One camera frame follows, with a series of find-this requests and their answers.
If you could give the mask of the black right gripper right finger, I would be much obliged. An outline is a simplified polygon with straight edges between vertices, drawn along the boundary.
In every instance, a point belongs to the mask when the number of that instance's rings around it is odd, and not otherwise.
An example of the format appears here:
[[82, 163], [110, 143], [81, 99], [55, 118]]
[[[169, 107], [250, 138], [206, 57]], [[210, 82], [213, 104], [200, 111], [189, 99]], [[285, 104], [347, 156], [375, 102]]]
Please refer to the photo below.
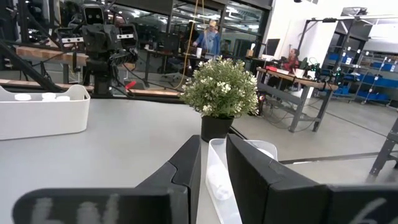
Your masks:
[[234, 134], [226, 158], [243, 224], [398, 224], [398, 186], [319, 184]]

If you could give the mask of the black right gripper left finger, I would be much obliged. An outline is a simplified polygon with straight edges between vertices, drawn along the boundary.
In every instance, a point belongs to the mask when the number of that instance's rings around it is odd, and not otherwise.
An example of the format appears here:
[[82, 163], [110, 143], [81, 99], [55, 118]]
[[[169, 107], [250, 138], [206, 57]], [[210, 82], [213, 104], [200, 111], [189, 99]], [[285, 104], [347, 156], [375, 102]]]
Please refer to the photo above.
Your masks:
[[190, 137], [134, 188], [38, 189], [12, 209], [14, 224], [196, 224], [201, 139]]

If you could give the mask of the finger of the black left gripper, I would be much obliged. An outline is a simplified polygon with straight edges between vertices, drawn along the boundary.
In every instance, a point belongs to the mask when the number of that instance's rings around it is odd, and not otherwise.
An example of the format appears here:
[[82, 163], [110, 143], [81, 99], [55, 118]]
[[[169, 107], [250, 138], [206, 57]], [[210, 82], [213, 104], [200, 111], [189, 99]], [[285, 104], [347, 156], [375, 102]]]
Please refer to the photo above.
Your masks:
[[84, 48], [83, 37], [73, 32], [74, 28], [64, 27], [57, 29], [57, 40], [60, 48], [66, 50], [81, 50]]
[[119, 41], [126, 50], [137, 50], [139, 48], [139, 39], [134, 24], [121, 24], [119, 26]]

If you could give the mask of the clear plastic bin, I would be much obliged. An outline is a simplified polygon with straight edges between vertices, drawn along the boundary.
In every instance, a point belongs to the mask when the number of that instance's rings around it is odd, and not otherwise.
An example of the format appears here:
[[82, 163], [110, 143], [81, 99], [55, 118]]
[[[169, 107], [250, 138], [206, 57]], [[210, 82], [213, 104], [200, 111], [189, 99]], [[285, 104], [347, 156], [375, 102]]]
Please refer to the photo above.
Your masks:
[[221, 224], [262, 224], [267, 181], [253, 164], [277, 162], [276, 147], [235, 136], [209, 142], [206, 185]]

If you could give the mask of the translucent white plastic bin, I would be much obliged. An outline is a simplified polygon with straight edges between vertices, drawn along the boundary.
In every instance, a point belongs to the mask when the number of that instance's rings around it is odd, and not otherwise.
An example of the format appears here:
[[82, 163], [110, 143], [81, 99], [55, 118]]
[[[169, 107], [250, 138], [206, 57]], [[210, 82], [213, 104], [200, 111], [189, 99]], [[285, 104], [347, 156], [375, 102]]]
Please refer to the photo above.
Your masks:
[[16, 101], [0, 86], [0, 141], [80, 133], [86, 130], [91, 97], [85, 87], [73, 85], [42, 101], [42, 93], [28, 93], [30, 101]]

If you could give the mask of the wooden workbench top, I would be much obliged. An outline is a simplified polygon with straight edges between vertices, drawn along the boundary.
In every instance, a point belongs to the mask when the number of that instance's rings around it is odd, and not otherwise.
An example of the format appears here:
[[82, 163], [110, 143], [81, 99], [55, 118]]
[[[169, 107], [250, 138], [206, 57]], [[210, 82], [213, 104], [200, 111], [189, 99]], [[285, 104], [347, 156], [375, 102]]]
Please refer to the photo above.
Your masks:
[[[47, 49], [38, 49], [33, 47], [17, 47], [16, 54], [18, 56], [28, 59], [35, 58], [37, 60], [47, 60], [50, 61], [60, 61], [62, 63], [72, 64], [73, 62], [73, 53], [65, 53], [57, 50], [47, 50]], [[77, 53], [76, 55], [76, 64], [77, 65], [86, 65], [87, 55], [82, 53]], [[125, 63], [128, 69], [134, 70], [136, 68], [135, 63]]]

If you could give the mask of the person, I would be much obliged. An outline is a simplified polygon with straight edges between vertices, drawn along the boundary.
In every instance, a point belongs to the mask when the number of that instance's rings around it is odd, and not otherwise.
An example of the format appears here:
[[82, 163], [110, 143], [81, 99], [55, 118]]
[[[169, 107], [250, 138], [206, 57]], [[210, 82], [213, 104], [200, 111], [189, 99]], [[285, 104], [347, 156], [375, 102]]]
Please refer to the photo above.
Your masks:
[[298, 49], [290, 49], [289, 56], [286, 61], [282, 63], [282, 69], [294, 73], [295, 69], [300, 65], [299, 55], [300, 52]]
[[208, 27], [193, 42], [193, 46], [202, 48], [202, 50], [206, 50], [209, 54], [219, 55], [221, 41], [216, 25], [216, 21], [210, 21]]

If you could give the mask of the artificial green plant black pot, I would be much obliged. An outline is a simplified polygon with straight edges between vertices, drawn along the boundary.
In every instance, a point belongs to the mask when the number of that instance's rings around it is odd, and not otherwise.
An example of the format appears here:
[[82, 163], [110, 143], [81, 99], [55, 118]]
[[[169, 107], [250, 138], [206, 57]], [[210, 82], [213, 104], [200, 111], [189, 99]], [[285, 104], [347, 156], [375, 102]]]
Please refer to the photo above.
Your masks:
[[201, 62], [184, 84], [180, 98], [201, 115], [201, 138], [225, 138], [234, 119], [258, 114], [257, 78], [242, 60]]

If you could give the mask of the wooden top work table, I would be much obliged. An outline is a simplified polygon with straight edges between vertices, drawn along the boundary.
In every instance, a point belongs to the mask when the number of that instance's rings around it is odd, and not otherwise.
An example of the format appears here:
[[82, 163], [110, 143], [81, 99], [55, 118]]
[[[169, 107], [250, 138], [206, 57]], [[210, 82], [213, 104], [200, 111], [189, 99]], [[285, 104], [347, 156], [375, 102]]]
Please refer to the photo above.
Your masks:
[[[265, 95], [266, 93], [268, 93], [274, 96], [275, 98], [279, 98], [282, 101], [291, 103], [296, 106], [296, 109], [289, 108], [283, 106], [281, 103], [278, 103], [277, 100], [270, 100], [272, 106], [279, 107], [280, 109], [286, 111], [288, 114], [294, 116], [290, 126], [288, 127], [288, 130], [291, 133], [295, 133], [297, 132], [296, 128], [298, 123], [306, 121], [306, 122], [312, 122], [313, 123], [312, 131], [317, 132], [323, 121], [323, 117], [329, 105], [331, 96], [333, 92], [338, 89], [338, 87], [334, 84], [325, 83], [325, 82], [323, 83], [316, 82], [308, 78], [297, 78], [291, 74], [283, 74], [280, 72], [275, 72], [261, 67], [257, 67], [256, 70], [257, 70], [257, 90], [261, 95]], [[293, 83], [304, 85], [302, 89], [303, 92], [300, 96], [294, 96], [291, 93], [287, 93], [286, 91], [280, 90], [279, 88], [268, 86], [267, 84], [264, 84], [262, 82], [262, 77], [264, 75], [271, 75], [273, 77], [281, 78], [283, 80], [288, 80], [292, 81]], [[316, 117], [308, 116], [303, 112], [310, 88], [326, 91], [326, 96], [323, 97], [322, 105], [318, 110], [318, 114]]]

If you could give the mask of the black computer monitor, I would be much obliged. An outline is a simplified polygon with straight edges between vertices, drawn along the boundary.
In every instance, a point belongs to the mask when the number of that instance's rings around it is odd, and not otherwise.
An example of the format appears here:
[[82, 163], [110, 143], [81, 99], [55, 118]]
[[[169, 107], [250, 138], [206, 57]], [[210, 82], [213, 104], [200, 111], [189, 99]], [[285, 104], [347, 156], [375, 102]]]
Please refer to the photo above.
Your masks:
[[264, 55], [274, 56], [280, 39], [268, 39], [264, 49]]

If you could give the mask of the metal shelf blue bins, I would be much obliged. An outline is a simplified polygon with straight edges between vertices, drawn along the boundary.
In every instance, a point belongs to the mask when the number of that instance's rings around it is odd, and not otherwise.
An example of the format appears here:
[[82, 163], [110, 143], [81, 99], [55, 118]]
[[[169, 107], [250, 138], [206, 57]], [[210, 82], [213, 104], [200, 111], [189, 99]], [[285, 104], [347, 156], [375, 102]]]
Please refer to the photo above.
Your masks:
[[398, 18], [338, 21], [322, 75], [338, 86], [333, 99], [398, 104]]

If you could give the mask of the grey metal frame leg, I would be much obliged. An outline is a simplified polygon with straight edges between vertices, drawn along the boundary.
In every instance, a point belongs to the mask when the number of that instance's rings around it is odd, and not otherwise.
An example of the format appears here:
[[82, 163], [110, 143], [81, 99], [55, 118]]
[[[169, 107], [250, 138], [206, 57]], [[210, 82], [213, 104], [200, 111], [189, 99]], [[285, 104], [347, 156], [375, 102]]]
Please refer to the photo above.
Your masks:
[[386, 140], [369, 171], [366, 182], [374, 182], [387, 161], [395, 161], [394, 169], [398, 170], [398, 155], [392, 155], [392, 150], [396, 145], [398, 145], [398, 118], [386, 136]]

